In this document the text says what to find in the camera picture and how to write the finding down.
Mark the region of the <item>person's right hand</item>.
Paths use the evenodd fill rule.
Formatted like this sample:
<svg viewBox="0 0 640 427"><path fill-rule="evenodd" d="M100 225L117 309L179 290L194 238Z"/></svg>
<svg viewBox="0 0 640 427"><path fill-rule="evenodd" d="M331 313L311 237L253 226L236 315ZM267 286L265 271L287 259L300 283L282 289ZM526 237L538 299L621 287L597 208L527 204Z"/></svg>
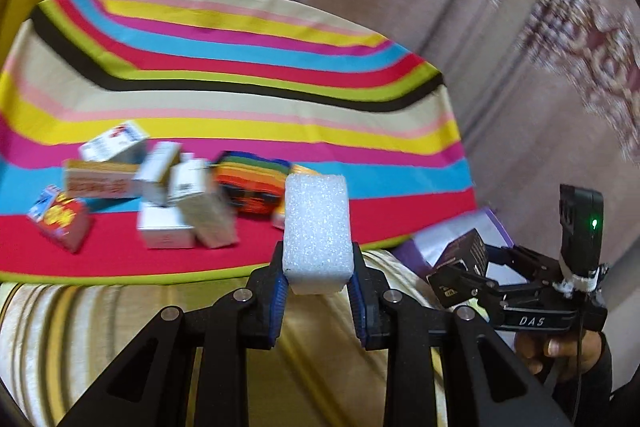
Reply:
<svg viewBox="0 0 640 427"><path fill-rule="evenodd" d="M603 337L591 331L559 336L521 332L515 336L514 349L534 375L542 371L547 359L565 359L565 369L559 380L567 381L597 364L602 355Z"/></svg>

